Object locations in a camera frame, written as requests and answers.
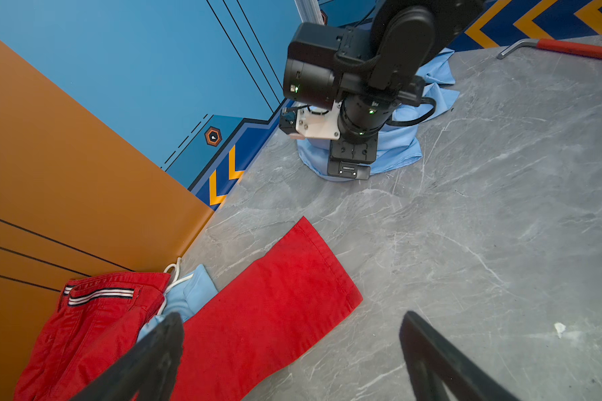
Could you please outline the light blue shirt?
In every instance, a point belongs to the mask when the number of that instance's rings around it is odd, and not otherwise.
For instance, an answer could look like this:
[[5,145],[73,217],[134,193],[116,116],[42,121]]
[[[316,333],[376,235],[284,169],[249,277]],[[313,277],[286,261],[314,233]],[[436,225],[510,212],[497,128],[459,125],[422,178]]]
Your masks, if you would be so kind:
[[[454,51],[450,48],[442,50],[438,56],[419,68],[417,74],[424,78],[426,87],[423,95],[436,101],[436,106],[421,105],[412,107],[400,106],[393,119],[399,121],[415,120],[431,112],[431,119],[450,110],[460,93],[449,90],[455,79],[451,72],[449,59]],[[379,133],[376,161],[371,164],[371,175],[400,169],[421,160],[422,152],[418,138],[418,127],[392,127],[385,125]],[[329,142],[327,140],[301,140],[297,144],[299,158],[316,175],[329,181],[343,182],[343,178],[328,175]]]

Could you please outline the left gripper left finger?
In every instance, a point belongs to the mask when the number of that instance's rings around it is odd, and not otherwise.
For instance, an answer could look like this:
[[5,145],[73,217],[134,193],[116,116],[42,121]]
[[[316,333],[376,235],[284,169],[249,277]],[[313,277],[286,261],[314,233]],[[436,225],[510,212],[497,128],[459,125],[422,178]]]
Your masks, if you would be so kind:
[[74,400],[168,400],[183,354],[181,316],[171,313]]

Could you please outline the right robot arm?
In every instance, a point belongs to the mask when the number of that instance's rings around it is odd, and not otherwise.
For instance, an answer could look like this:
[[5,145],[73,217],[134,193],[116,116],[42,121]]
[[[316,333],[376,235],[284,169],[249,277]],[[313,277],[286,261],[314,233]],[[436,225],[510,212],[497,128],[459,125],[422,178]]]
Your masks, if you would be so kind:
[[279,120],[302,162],[332,181],[418,162],[418,126],[458,98],[450,44],[483,10],[481,1],[383,1],[369,28],[302,23],[284,70],[293,105]]

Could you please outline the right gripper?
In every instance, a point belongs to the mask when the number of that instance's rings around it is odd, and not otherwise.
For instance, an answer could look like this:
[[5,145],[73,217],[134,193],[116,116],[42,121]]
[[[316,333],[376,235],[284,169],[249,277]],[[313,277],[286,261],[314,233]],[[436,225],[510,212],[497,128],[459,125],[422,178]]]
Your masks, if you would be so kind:
[[329,145],[327,175],[330,177],[368,180],[371,165],[376,161],[378,138],[371,137],[360,144],[343,138],[332,140]]

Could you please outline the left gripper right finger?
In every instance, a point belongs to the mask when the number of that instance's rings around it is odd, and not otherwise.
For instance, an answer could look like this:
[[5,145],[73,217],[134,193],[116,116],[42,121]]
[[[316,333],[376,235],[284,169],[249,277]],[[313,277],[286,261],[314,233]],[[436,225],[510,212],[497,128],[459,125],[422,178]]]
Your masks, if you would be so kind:
[[399,339],[417,400],[516,399],[416,312],[404,315]]

